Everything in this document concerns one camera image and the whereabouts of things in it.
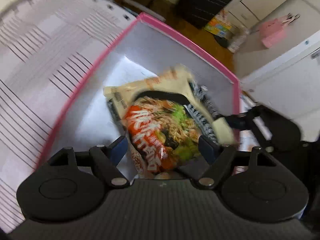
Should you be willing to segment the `noodle snack packet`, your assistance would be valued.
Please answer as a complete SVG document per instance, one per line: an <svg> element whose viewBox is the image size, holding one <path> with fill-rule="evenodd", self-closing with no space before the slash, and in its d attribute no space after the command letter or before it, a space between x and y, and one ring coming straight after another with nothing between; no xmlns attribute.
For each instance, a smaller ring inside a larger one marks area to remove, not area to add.
<svg viewBox="0 0 320 240"><path fill-rule="evenodd" d="M114 117L128 133L139 178L169 178L174 168L200 159L199 138L236 143L232 128L184 65L156 77L104 87Z"/></svg>

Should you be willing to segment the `white door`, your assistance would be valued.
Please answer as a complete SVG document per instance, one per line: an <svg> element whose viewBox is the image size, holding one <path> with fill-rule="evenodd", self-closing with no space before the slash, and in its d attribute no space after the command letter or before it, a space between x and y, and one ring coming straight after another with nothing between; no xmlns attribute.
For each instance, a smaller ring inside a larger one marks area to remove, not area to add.
<svg viewBox="0 0 320 240"><path fill-rule="evenodd" d="M319 32L241 80L242 90L298 124L302 138L319 135Z"/></svg>

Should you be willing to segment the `pink hanging bag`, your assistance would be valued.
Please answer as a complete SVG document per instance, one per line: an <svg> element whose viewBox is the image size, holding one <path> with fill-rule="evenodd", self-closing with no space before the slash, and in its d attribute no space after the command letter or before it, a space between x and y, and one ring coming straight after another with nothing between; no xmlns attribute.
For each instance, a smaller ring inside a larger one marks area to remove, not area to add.
<svg viewBox="0 0 320 240"><path fill-rule="evenodd" d="M271 48L286 37L286 28L289 24L300 18L300 14L291 13L266 21L259 25L259 37L265 48Z"/></svg>

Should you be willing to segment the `colourful toy box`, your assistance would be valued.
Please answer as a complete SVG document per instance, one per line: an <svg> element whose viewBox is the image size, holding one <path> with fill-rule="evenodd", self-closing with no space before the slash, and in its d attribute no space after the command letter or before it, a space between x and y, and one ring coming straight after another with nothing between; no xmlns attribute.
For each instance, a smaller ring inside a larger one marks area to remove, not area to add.
<svg viewBox="0 0 320 240"><path fill-rule="evenodd" d="M205 26L204 30L218 37L226 37L231 31L232 24L227 19L227 12L222 9Z"/></svg>

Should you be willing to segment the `pink cardboard box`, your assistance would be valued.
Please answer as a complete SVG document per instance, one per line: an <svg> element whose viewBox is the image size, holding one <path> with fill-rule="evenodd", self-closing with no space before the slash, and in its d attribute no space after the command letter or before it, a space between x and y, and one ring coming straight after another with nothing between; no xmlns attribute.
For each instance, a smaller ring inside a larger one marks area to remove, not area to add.
<svg viewBox="0 0 320 240"><path fill-rule="evenodd" d="M133 96L163 96L196 106L191 82L205 87L219 113L239 113L238 78L165 23L140 14L99 56L66 102L39 165L65 146L85 153L91 146L120 140L125 130L115 107L117 103L121 108L127 107L125 92Z"/></svg>

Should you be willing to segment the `black suitcase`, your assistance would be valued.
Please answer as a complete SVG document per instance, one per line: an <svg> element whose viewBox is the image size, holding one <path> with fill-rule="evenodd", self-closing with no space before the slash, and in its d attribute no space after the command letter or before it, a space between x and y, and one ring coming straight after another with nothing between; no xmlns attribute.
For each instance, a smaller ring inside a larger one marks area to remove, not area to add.
<svg viewBox="0 0 320 240"><path fill-rule="evenodd" d="M173 12L201 29L232 0L178 0Z"/></svg>

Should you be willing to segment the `striped white bed sheet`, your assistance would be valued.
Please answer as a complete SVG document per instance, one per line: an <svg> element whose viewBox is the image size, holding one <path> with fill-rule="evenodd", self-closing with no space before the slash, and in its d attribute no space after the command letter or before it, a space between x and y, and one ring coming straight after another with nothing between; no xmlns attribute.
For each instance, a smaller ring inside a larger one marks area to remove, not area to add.
<svg viewBox="0 0 320 240"><path fill-rule="evenodd" d="M16 191L97 58L135 17L108 0L1 0L1 228L24 220Z"/></svg>

